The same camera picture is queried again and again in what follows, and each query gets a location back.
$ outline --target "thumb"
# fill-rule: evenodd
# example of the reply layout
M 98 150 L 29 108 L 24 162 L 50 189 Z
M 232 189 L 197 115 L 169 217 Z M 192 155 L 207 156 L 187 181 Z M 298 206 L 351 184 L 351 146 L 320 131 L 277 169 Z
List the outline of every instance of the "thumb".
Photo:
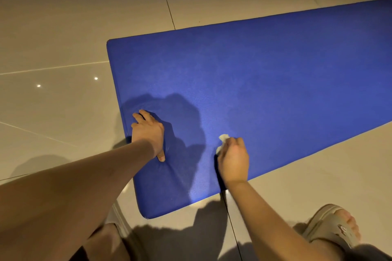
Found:
M 156 155 L 158 157 L 158 160 L 160 162 L 165 162 L 166 158 L 165 158 L 165 153 L 164 150 L 161 150 L 158 155 Z

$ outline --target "person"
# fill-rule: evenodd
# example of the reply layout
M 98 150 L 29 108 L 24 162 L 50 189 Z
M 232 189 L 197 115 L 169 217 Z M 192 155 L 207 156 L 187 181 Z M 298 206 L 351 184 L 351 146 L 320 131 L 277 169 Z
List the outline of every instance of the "person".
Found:
M 130 260 L 120 224 L 102 222 L 149 160 L 157 156 L 165 161 L 163 125 L 144 110 L 133 116 L 137 123 L 132 124 L 130 144 L 0 186 L 1 260 Z M 244 141 L 229 138 L 219 152 L 218 170 L 260 260 L 366 258 L 351 249 L 361 234 L 349 212 L 326 205 L 301 236 L 248 183 L 248 167 Z M 392 260 L 374 247 L 366 249 L 377 260 Z

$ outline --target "white tissue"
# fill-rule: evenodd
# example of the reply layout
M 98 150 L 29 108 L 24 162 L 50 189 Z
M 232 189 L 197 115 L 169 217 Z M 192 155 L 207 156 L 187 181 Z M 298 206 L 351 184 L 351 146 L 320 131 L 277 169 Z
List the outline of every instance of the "white tissue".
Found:
M 221 150 L 221 148 L 223 148 L 223 146 L 225 145 L 226 140 L 229 138 L 230 136 L 228 134 L 222 134 L 221 136 L 219 136 L 219 139 L 222 141 L 222 145 L 219 146 L 216 149 L 215 155 L 219 154 L 219 151 Z

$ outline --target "blue mat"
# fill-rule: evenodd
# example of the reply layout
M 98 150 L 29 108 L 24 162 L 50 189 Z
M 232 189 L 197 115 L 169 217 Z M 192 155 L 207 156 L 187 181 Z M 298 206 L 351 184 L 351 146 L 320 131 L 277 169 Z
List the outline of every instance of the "blue mat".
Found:
M 145 218 L 220 191 L 221 134 L 244 138 L 252 179 L 392 120 L 392 0 L 112 39 L 107 50 L 126 137 L 141 108 L 165 125 L 166 162 L 134 178 Z

